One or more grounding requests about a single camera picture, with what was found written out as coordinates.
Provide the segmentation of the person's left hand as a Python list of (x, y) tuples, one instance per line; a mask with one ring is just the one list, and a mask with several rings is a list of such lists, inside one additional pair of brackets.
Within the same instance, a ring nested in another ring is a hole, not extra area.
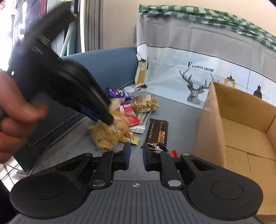
[(13, 79), (1, 70), (1, 108), (7, 115), (1, 119), (1, 163), (5, 163), (47, 116), (48, 107), (29, 104)]

